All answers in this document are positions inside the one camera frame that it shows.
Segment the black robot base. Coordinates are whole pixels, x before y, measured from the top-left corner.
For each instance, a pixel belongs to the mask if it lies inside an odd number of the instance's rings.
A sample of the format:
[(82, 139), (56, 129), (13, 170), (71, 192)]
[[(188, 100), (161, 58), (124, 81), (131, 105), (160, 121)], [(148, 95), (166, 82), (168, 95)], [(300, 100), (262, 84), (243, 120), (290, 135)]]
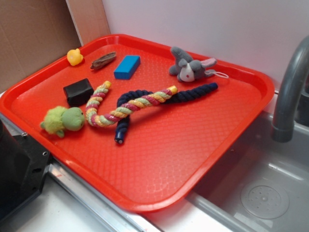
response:
[(0, 123), (1, 222), (41, 194), (50, 160), (50, 151), (33, 137), (11, 135)]

